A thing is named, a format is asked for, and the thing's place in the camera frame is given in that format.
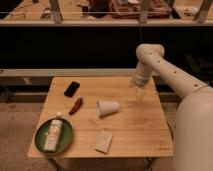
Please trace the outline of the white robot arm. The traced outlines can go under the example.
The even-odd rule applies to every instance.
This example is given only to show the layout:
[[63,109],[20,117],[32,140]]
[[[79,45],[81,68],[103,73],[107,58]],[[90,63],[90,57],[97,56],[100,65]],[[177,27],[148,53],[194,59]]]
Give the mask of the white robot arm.
[[136,48],[134,82],[145,86],[153,71],[182,99],[176,114],[174,171],[213,171],[213,88],[166,61],[160,44]]

